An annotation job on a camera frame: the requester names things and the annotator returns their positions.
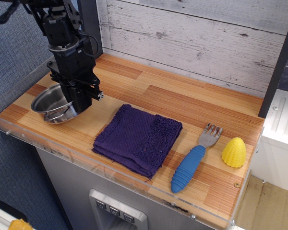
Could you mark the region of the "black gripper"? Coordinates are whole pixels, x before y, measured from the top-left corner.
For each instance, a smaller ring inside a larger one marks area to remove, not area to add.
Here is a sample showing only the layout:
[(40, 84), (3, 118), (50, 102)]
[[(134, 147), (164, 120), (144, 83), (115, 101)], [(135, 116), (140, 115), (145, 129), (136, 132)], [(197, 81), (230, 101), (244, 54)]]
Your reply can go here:
[(92, 105), (91, 98), (99, 101), (104, 97), (99, 89), (100, 80), (93, 73), (96, 62), (90, 45), (48, 48), (55, 58), (54, 62), (47, 64), (51, 79), (60, 83), (65, 99), (73, 103), (77, 113), (82, 113)]

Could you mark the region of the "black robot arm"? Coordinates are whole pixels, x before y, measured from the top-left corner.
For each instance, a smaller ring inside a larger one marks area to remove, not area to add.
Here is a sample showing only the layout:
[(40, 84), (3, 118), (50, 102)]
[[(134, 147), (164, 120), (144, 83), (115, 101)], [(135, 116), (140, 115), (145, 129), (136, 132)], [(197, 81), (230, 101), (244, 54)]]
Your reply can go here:
[(48, 39), (55, 59), (47, 64), (52, 80), (60, 84), (76, 112), (83, 112), (91, 106), (92, 99), (100, 100), (103, 93), (93, 73), (96, 62), (90, 38), (79, 29), (79, 12), (69, 0), (14, 0), (7, 12), (14, 13), (20, 4), (33, 15)]

